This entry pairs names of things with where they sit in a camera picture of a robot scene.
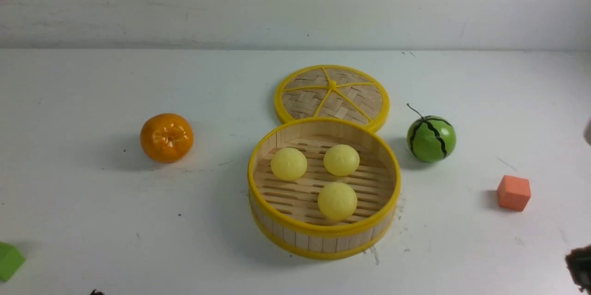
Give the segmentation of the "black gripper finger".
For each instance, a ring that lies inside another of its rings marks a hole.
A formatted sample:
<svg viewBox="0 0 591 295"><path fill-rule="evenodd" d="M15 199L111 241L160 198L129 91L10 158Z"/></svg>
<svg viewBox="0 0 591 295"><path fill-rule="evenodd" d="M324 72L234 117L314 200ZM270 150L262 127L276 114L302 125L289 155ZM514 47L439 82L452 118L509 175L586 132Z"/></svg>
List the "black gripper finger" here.
<svg viewBox="0 0 591 295"><path fill-rule="evenodd" d="M565 256L567 269L580 292L591 291L591 246L575 248Z"/></svg>

